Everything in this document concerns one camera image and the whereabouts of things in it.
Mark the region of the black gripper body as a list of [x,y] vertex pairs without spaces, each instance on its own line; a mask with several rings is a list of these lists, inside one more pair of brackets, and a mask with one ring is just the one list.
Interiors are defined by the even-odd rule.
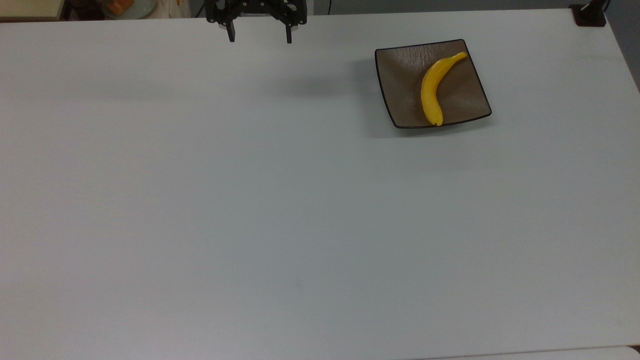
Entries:
[[293,10],[285,0],[225,0],[223,19],[235,19],[240,14],[268,14],[272,18],[289,19]]

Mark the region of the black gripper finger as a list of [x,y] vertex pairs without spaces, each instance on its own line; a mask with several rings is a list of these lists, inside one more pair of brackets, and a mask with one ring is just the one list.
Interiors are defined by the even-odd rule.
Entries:
[[234,21],[242,14],[241,0],[206,0],[205,17],[209,23],[217,23],[227,32],[229,41],[235,42],[236,31]]
[[294,28],[307,23],[306,0],[273,0],[272,16],[285,25],[286,43],[292,44]]

